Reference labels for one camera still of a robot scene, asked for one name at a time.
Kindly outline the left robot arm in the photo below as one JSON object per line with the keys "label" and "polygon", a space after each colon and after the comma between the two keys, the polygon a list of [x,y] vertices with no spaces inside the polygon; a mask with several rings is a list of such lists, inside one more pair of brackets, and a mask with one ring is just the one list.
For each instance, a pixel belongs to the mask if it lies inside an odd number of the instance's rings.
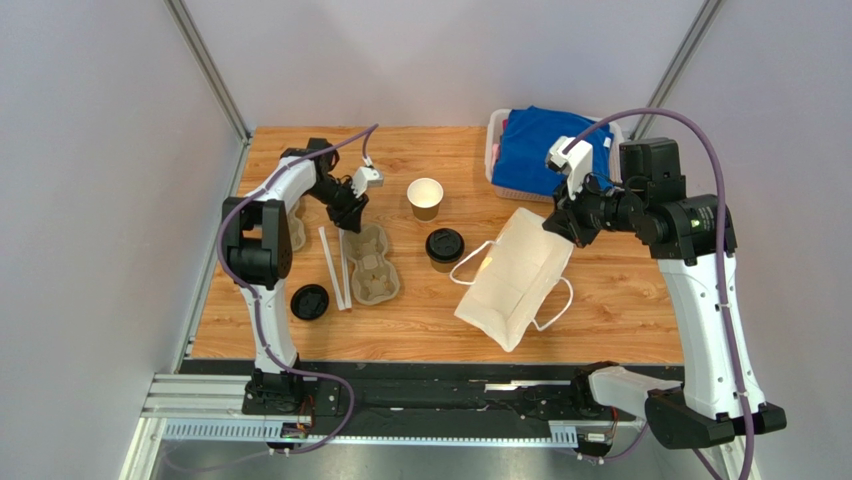
{"label": "left robot arm", "polygon": [[383,174],[368,154],[351,176],[336,177],[338,147],[312,138],[304,148],[288,148],[263,183],[222,204],[216,254],[223,271],[239,286],[250,313],[255,360],[245,386],[242,411],[248,415],[293,415],[305,404],[305,372],[292,340],[286,305],[286,279],[294,247],[288,216],[304,195],[326,208],[332,223],[359,232],[369,201]]}

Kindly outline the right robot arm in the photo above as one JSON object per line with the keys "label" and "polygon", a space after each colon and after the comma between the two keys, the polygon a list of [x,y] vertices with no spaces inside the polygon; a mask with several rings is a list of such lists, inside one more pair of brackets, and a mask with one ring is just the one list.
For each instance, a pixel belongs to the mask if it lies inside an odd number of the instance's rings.
{"label": "right robot arm", "polygon": [[565,181],[543,227],[581,248],[602,231],[632,233],[648,248],[674,308],[684,379],[670,382],[598,362],[576,372],[575,409],[595,416],[614,408],[641,418],[672,450],[784,429],[785,411],[766,400],[748,358],[729,210],[715,195],[688,195],[671,139],[623,143],[619,158],[620,180],[603,187],[592,169],[591,145],[558,138],[546,163]]}

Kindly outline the brown paper bag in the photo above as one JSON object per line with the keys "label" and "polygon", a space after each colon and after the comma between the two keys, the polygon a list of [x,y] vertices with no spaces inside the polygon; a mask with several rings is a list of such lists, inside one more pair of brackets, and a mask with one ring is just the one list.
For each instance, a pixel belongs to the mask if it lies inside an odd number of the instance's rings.
{"label": "brown paper bag", "polygon": [[545,218],[518,208],[494,240],[488,240],[461,259],[450,280],[467,291],[454,315],[479,328],[504,351],[515,350],[529,325],[548,329],[571,307],[570,294],[558,314],[547,320],[536,315],[560,282],[575,246],[543,229]]}

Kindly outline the grey pulp cup carrier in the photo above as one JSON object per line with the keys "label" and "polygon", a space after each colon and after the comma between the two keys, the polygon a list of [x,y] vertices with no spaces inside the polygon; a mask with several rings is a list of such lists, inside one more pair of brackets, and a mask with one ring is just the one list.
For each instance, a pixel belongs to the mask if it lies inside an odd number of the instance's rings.
{"label": "grey pulp cup carrier", "polygon": [[386,258],[390,242],[378,224],[366,224],[359,233],[343,232],[343,255],[353,265],[350,285],[354,299],[373,306],[394,299],[401,288],[395,266]]}

